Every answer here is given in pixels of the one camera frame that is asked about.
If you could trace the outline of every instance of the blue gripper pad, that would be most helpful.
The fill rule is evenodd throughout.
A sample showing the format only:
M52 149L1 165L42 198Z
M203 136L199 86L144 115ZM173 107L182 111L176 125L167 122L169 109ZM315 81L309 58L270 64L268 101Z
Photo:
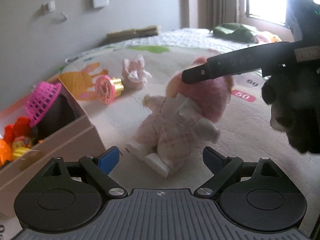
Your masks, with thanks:
M118 147L113 146L97 158L99 159L99 169L108 175L119 162L120 150Z

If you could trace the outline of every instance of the pink stuffed toy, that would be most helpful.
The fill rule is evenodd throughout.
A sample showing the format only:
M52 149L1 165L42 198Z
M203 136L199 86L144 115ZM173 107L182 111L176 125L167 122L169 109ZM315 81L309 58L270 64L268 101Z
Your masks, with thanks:
M122 67L123 85L126 88L140 90L147 84L148 77L152 77L148 71L144 69L144 59L141 54L137 55L135 59L123 60Z
M198 58L201 65L206 58ZM217 143L220 131L214 123L230 100L231 76L185 84L177 73L169 81L166 96L146 95L143 105L152 113L142 122L126 149L163 177L183 166L199 141Z

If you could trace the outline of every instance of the pink toy basket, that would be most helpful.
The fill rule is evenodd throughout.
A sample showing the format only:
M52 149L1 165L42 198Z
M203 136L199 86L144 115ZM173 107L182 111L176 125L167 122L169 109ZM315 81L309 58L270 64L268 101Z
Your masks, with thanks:
M24 105L27 115L30 118L31 127L36 126L42 120L57 99L60 90L61 83L54 85L48 82L40 82L37 85Z

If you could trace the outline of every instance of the orange toy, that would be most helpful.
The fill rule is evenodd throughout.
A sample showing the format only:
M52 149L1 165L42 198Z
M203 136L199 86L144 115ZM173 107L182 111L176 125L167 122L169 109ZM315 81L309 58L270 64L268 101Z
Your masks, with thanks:
M0 166L6 161L12 161L12 150L5 140L0 139Z
M31 127L29 125L30 119L25 116L20 116L16 120L15 124L9 124L4 128L4 140L8 145L12 145L15 138L20 136L29 137Z

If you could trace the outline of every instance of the play mat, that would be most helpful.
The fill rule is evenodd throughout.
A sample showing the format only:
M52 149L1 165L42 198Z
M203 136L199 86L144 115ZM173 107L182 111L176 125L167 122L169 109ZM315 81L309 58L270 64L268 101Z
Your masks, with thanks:
M151 73L147 86L138 91L124 90L110 105L102 104L94 93L96 79L104 74L121 77L125 58L141 54ZM308 201L308 211L301 230L310 234L319 214L320 156L300 155L292 149L284 134L269 125L270 107L261 98L264 79L259 71L234 76L236 86L224 117L217 123L221 129L218 144L203 142L196 147L187 164L175 175L162 178L145 163L125 150L125 143L150 111L142 106L146 94L164 95L172 75L190 66L199 56L212 57L212 49L182 46L134 45L104 47L87 52L65 66L56 76L79 101L97 127L106 148L116 145L123 156L110 174L129 192L132 188L191 188L207 181L211 172L202 162L202 150L211 146L221 154L237 155L244 161L256 162L271 157L298 186Z

